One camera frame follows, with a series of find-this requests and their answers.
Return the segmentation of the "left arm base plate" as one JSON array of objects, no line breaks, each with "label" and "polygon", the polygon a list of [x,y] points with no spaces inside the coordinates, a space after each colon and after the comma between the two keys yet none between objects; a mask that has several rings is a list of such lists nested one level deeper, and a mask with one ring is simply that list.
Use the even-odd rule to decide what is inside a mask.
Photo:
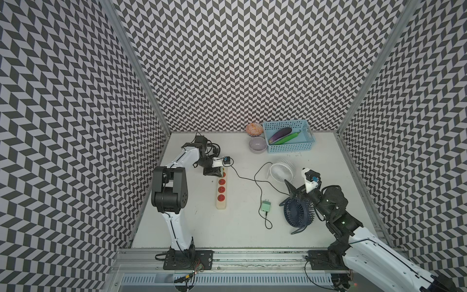
[{"label": "left arm base plate", "polygon": [[186,252],[170,249],[164,259],[164,270],[197,270],[212,269],[214,260],[213,250],[188,250]]}]

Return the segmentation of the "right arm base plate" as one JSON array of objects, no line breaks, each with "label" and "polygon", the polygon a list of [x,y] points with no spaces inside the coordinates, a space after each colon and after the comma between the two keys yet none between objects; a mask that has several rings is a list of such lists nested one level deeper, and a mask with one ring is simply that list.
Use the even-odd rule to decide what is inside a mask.
[{"label": "right arm base plate", "polygon": [[341,254],[326,249],[309,250],[306,260],[313,271],[348,271]]}]

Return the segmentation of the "cream power strip red sockets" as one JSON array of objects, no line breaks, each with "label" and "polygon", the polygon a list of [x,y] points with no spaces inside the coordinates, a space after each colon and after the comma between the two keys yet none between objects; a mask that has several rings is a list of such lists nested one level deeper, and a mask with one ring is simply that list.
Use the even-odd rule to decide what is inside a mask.
[{"label": "cream power strip red sockets", "polygon": [[227,168],[221,168],[221,177],[217,181],[216,187],[216,208],[225,210],[227,207]]}]

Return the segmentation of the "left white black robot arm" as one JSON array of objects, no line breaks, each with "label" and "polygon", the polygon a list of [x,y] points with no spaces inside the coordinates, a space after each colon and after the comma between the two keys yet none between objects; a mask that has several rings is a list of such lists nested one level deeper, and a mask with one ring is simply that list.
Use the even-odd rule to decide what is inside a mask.
[{"label": "left white black robot arm", "polygon": [[168,164],[153,171],[151,204],[162,214],[171,237],[167,260],[192,264],[196,258],[194,239],[187,227],[183,209],[189,198],[187,169],[201,167],[204,176],[222,177],[221,147],[203,135],[185,143]]}]

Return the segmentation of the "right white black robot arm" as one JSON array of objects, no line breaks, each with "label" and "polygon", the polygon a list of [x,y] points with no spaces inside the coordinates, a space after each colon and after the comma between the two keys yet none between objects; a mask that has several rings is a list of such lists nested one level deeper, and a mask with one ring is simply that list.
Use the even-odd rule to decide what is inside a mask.
[{"label": "right white black robot arm", "polygon": [[307,198],[325,221],[335,242],[328,247],[331,259],[344,265],[384,292],[455,292],[454,281],[434,275],[406,259],[382,242],[347,210],[347,199],[340,186],[321,187],[317,178],[305,180],[296,188],[285,183],[292,198]]}]

